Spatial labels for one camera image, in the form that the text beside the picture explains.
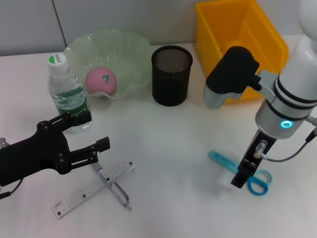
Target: yellow plastic bin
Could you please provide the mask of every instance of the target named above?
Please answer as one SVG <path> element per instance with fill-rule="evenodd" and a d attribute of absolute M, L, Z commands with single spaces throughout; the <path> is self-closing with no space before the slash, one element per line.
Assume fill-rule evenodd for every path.
<path fill-rule="evenodd" d="M 196 4 L 196 11 L 196 49 L 207 76 L 232 46 L 247 48 L 260 63 L 258 72 L 265 69 L 280 73 L 283 69 L 288 47 L 255 0 L 202 2 Z M 247 88 L 240 101 L 259 97 Z"/>

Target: metal ruler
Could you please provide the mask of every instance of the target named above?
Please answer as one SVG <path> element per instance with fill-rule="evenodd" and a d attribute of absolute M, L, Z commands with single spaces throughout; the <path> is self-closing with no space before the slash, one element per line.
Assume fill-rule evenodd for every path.
<path fill-rule="evenodd" d="M 79 187 L 70 195 L 66 196 L 61 201 L 52 206 L 52 210 L 54 211 L 56 217 L 61 219 L 62 217 L 66 216 L 97 192 L 111 185 L 116 179 L 124 175 L 134 166 L 135 165 L 131 161 L 126 160 L 121 162 L 113 169 L 103 169 L 102 175 L 96 175 L 96 177 L 90 180 L 88 183 Z"/>

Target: white tabletop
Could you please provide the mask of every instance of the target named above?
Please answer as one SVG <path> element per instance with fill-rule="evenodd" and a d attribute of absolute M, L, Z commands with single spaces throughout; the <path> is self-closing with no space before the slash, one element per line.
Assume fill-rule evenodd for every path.
<path fill-rule="evenodd" d="M 292 48 L 298 37 L 286 40 Z M 194 45 L 181 45 L 194 59 L 183 104 L 159 105 L 150 85 L 120 100 L 89 98 L 92 127 L 77 135 L 65 133 L 71 150 L 109 136 L 111 148 L 99 154 L 103 167 L 127 158 L 136 164 L 118 181 L 132 212 L 105 189 L 58 220 L 51 206 L 95 172 L 90 166 L 64 176 L 44 170 L 26 177 L 11 197 L 0 201 L 0 237 L 317 237 L 316 142 L 289 162 L 261 163 L 274 176 L 265 196 L 232 186 L 233 174 L 207 154 L 216 150 L 239 162 L 257 131 L 261 101 L 208 110 L 202 95 L 206 77 Z M 57 116 L 47 86 L 48 55 L 0 58 L 0 136 L 8 143 L 33 135 L 38 122 Z M 270 157 L 293 154 L 312 129 L 304 123 L 293 137 L 277 141 Z"/>

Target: blue scissors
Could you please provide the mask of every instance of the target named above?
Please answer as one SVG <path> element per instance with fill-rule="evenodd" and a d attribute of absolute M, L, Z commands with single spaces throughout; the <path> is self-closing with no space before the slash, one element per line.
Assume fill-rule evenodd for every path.
<path fill-rule="evenodd" d="M 220 163 L 222 166 L 236 174 L 238 172 L 238 164 L 236 162 L 233 162 L 232 160 L 226 158 L 225 156 L 215 152 L 215 151 L 210 151 L 209 157 L 216 160 L 218 163 Z M 258 174 L 264 174 L 269 177 L 269 181 L 263 181 L 260 178 L 258 178 Z M 257 170 L 253 176 L 250 176 L 248 178 L 248 188 L 251 193 L 253 193 L 256 196 L 262 196 L 268 192 L 268 187 L 272 184 L 273 182 L 273 175 L 267 171 L 267 170 Z M 263 192 L 256 192 L 252 188 L 252 184 L 256 183 L 260 187 L 263 188 Z"/>

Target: water bottle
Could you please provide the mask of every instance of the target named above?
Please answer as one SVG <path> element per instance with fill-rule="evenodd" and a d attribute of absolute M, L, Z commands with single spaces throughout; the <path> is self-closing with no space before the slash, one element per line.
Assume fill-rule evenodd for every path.
<path fill-rule="evenodd" d="M 83 84 L 69 68 L 66 56 L 62 53 L 51 55 L 48 59 L 48 66 L 51 74 L 49 79 L 50 93 L 59 114 L 71 112 L 76 115 L 89 110 Z M 90 121 L 80 126 L 71 127 L 69 131 L 82 132 L 90 127 L 91 123 Z"/>

